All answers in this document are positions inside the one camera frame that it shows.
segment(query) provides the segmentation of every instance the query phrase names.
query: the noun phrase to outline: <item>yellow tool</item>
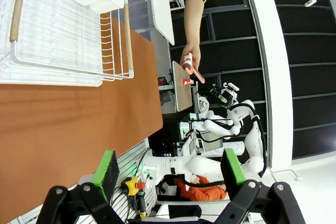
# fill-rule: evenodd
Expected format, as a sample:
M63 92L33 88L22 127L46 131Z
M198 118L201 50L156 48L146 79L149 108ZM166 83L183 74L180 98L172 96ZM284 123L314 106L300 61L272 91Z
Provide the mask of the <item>yellow tool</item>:
M130 200L132 208L140 212L140 217L146 217L146 204L145 204L145 182L139 182L137 177L127 177L121 182L123 192L132 197Z

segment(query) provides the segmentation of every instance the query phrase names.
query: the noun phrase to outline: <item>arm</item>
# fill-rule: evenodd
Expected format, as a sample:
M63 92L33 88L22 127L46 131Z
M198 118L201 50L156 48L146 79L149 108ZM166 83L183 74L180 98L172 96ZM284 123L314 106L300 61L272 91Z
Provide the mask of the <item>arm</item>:
M204 9L203 0L186 0L184 9L184 30L185 37L187 40L187 45L185 46L181 62L183 62L183 57L186 52L191 52L193 54L193 65L198 70L201 60L201 51L199 49L200 43L200 27L201 19Z
M198 176L200 178L200 184L208 184L209 180L206 177Z
M190 187L189 192L194 195L197 201L219 200L221 198L218 188L212 188L206 191L206 193L203 193L196 187Z

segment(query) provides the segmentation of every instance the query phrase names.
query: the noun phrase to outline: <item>black cable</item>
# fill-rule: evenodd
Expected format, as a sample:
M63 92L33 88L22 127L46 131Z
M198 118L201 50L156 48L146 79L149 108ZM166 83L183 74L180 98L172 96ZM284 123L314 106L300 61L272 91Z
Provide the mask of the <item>black cable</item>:
M127 215L126 215L126 219L124 221L125 223L127 222L129 215L130 215L130 200L129 200L129 197L127 196Z
M150 174L147 174L146 180L145 180L145 184L147 183L147 179L150 177Z
M206 183L206 184L194 184L194 183L190 183L188 181L186 181L184 179L184 177L180 174L178 174L179 179L186 184L187 186L191 186L191 187L197 187L197 188L203 188L203 187L211 187L211 186L220 186L220 185L224 185L224 180L219 180L219 181L215 181L215 182L211 182L211 183Z
M112 201L111 207L114 205L114 203L117 201L117 199L120 198L121 195L123 195L124 192L122 191L121 193L119 193L119 195L114 199L114 201Z
M294 175L298 178L299 176L293 171L293 170L290 170L290 169L288 169L288 170L279 170L279 171L277 171L277 172L273 172L271 169L269 169L272 173L281 173L281 172L292 172L292 173L294 173Z
M170 76L170 81L168 83L171 83L174 80L174 78L173 78L173 70L171 68L169 69L169 76Z
M140 159L140 161L139 161L139 163L138 163L138 166L137 166L137 168L136 168L136 170L135 170L135 173L134 173L134 176L135 176L135 177L136 177L136 174L138 173L139 166L140 166L140 164L141 164L143 158L145 157L147 151L149 151L149 150L150 150L150 148L147 148L147 150L145 151L145 153L142 155L142 157L141 157L141 159Z
M212 122L219 125L220 127L224 128L224 129L228 130L228 131L231 130L232 127L234 126L234 125L228 125L228 124L225 124L225 123L222 123L222 122L217 122L217 120L213 120Z
M121 186L117 186L117 187L114 189L113 194L114 194L118 189L121 189Z
M133 202L133 205L134 205L135 209L138 210L139 206L138 206L138 202L137 202L137 197L133 196L131 198L131 201Z
M189 130L189 131L187 132L187 134L185 134L185 137L182 139L182 142L187 141L189 135L191 135L192 133L193 133L193 130Z
M266 153L266 140L265 140L265 135L264 135L264 130L263 130L263 127L262 127L262 124L261 124L261 120L259 118L259 116L257 115L256 113L256 110L249 104L247 103L239 103L239 104L236 104L236 105L233 105L229 108L229 110L233 110L237 107L247 107L249 108L252 113L254 114L254 117L252 118L252 120L256 120L257 123L258 123L258 126L259 126L259 130L260 130L260 135L261 135L261 143L263 145L263 149L262 149L262 158L263 158L263 161L264 161L264 167L262 168L262 171L259 173L259 177L262 178L262 176L264 175L265 171L266 171L266 168L267 168L267 153Z
M153 152L153 154L154 154L155 157L158 157L157 154L153 151L153 149L152 149L152 152Z
M193 120L193 122L204 122L206 120L210 120L210 121L229 121L231 119L229 118L223 118L223 119L207 119L207 118L202 118L202 119L199 119L199 120Z

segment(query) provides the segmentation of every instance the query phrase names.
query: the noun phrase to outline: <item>hand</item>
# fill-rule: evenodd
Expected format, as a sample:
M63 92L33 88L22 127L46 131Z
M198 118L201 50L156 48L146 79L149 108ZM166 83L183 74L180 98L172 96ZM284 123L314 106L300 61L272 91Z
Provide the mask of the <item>hand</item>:
M196 178L192 181L193 184L199 184L199 177L196 176Z
M186 52L191 52L193 54L193 67L198 70L198 67L200 66L200 61L201 61L201 50L199 49L199 45L193 46L191 44L187 44L182 52L182 57L180 61L180 65L182 66L183 64L183 58Z
M226 192L226 185L220 185L219 187Z

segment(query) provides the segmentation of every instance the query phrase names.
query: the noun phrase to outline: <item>white wire dish rack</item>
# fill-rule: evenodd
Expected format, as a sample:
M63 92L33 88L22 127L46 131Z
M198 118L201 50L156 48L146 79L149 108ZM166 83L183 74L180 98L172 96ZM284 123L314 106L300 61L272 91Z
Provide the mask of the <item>white wire dish rack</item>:
M75 0L0 0L0 83L97 87L104 80L133 78L124 1L125 36L119 10L115 19Z

